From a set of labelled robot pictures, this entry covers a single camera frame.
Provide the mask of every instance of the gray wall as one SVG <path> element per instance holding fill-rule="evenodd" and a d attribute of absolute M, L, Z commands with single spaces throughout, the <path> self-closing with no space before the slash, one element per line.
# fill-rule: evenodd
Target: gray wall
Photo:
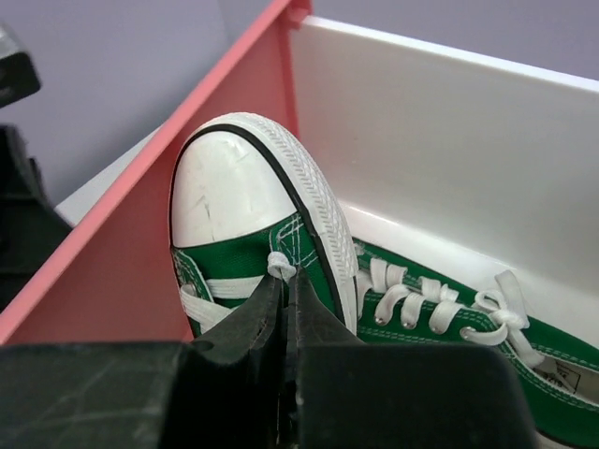
<path fill-rule="evenodd" d="M 269 0 L 0 0 L 44 86 L 0 110 L 60 201 L 163 122 Z M 315 13 L 599 80 L 596 0 L 314 0 Z"/>

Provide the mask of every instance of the green sneaker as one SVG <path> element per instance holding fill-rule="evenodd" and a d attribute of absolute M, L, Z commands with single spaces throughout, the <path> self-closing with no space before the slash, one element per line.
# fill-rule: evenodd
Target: green sneaker
<path fill-rule="evenodd" d="M 355 242 L 362 340 L 494 346 L 518 373 L 542 447 L 599 447 L 599 350 L 528 317 L 511 271 L 495 277 L 499 290 L 476 292 Z"/>
<path fill-rule="evenodd" d="M 232 113 L 187 139 L 170 233 L 195 336 L 242 304 L 265 274 L 288 281 L 297 267 L 356 333 L 358 260 L 345 217 L 312 157 L 278 123 Z"/>

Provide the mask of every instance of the black object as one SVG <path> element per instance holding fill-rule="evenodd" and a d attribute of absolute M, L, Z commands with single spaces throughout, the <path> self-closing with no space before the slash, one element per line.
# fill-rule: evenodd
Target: black object
<path fill-rule="evenodd" d="M 65 239 L 19 130 L 0 125 L 0 312 Z"/>
<path fill-rule="evenodd" d="M 0 447 L 532 448 L 494 351 L 366 345 L 303 270 L 184 343 L 0 350 Z"/>
<path fill-rule="evenodd" d="M 0 108 L 41 88 L 29 53 L 4 24 L 0 24 Z"/>

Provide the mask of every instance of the sneaker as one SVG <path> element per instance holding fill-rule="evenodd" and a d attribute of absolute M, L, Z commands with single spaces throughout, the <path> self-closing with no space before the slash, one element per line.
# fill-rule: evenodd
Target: sneaker
<path fill-rule="evenodd" d="M 362 340 L 494 346 L 518 373 L 542 447 L 599 447 L 599 350 L 527 316 L 511 271 L 495 277 L 498 290 L 476 292 L 355 242 Z"/>
<path fill-rule="evenodd" d="M 187 139 L 170 232 L 195 336 L 242 304 L 265 274 L 288 281 L 297 267 L 356 333 L 358 260 L 345 217 L 312 157 L 278 123 L 231 113 Z"/>

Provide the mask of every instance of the white shoelace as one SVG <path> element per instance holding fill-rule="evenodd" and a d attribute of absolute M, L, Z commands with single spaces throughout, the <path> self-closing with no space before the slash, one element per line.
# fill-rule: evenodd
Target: white shoelace
<path fill-rule="evenodd" d="M 289 263 L 283 253 L 272 252 L 269 254 L 268 273 L 273 278 L 287 283 L 296 272 L 296 268 Z M 206 284 L 212 297 L 223 300 L 239 299 L 250 297 L 262 278 L 263 276 L 255 276 L 241 279 L 207 280 Z M 196 288 L 190 283 L 180 287 L 179 297 L 185 314 L 199 323 L 202 333 L 208 332 L 235 310 L 235 308 L 225 307 L 198 297 Z"/>
<path fill-rule="evenodd" d="M 393 317 L 397 303 L 404 299 L 400 310 L 400 322 L 406 329 L 413 329 L 418 323 L 424 301 L 437 303 L 429 320 L 429 328 L 436 334 L 444 334 L 458 312 L 465 306 L 456 302 L 459 292 L 434 279 L 419 278 L 421 291 L 403 284 L 407 268 L 388 264 L 384 260 L 371 259 L 370 272 L 361 270 L 358 275 L 358 305 L 362 308 L 364 296 L 369 290 L 384 294 L 376 306 L 374 321 L 385 326 Z M 472 309 L 487 314 L 498 326 L 494 331 L 477 331 L 465 326 L 460 330 L 464 340 L 486 346 L 496 346 L 509 341 L 512 348 L 530 368 L 543 363 L 545 357 L 531 346 L 522 329 L 530 324 L 524 308 L 524 299 L 519 283 L 511 271 L 495 276 L 500 290 L 485 290 L 475 296 Z"/>

